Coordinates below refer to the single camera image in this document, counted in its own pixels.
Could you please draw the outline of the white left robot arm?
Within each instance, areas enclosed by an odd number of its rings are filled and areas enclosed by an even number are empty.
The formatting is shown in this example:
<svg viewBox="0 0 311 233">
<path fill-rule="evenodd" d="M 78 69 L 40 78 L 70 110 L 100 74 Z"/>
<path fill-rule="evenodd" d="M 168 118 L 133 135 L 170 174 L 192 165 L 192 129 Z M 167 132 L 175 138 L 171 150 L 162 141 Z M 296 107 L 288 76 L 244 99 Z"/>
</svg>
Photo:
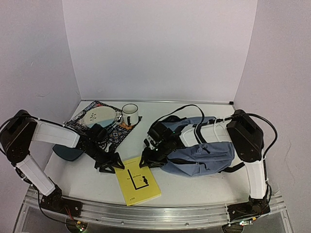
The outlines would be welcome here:
<svg viewBox="0 0 311 233">
<path fill-rule="evenodd" d="M 39 144 L 48 145 L 50 150 L 56 146 L 63 147 L 66 152 L 80 151 L 94 160 L 97 170 L 115 173 L 117 168 L 124 169 L 125 166 L 114 148 L 104 148 L 107 136 L 107 130 L 99 124 L 79 130 L 35 117 L 21 109 L 1 125 L 0 150 L 17 174 L 37 190 L 39 208 L 78 217 L 83 204 L 64 197 L 62 189 L 37 162 Z"/>
</svg>

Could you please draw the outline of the yellow book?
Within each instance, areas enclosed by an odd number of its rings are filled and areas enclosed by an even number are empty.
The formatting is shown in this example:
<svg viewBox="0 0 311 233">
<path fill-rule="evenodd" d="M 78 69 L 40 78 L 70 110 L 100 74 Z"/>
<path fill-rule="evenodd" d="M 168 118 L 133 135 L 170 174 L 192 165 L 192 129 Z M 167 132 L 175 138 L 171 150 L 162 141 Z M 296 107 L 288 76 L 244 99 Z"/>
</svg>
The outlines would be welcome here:
<svg viewBox="0 0 311 233">
<path fill-rule="evenodd" d="M 123 162 L 125 168 L 115 169 L 127 206 L 137 205 L 161 196 L 161 190 L 148 167 L 139 167 L 140 158 Z"/>
</svg>

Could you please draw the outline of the blue grey backpack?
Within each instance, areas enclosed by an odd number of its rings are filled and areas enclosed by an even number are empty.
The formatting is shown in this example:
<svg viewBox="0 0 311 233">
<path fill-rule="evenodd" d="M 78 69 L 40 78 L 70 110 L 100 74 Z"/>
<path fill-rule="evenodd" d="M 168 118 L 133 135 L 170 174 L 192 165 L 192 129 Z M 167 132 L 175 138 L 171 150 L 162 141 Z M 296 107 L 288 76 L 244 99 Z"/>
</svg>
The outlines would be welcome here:
<svg viewBox="0 0 311 233">
<path fill-rule="evenodd" d="M 213 116 L 179 118 L 171 115 L 156 121 L 172 130 L 185 126 L 180 135 L 185 148 L 172 152 L 168 163 L 160 168 L 175 175 L 195 177 L 233 173 L 244 167 L 244 162 L 232 165 L 236 152 L 234 144 L 223 126 L 214 125 L 215 119 Z"/>
</svg>

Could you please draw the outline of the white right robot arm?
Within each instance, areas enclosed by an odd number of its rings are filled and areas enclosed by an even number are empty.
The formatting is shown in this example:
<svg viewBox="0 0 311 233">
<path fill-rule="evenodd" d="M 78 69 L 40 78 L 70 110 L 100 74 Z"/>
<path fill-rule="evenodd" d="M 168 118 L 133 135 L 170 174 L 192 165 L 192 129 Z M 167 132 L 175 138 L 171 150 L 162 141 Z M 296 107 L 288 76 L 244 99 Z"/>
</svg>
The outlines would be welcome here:
<svg viewBox="0 0 311 233">
<path fill-rule="evenodd" d="M 255 117 L 243 110 L 225 118 L 180 118 L 174 113 L 162 116 L 147 132 L 139 166 L 189 177 L 245 168 L 250 186 L 248 201 L 230 205 L 229 214 L 233 219 L 265 214 L 270 209 L 271 188 L 264 133 Z"/>
</svg>

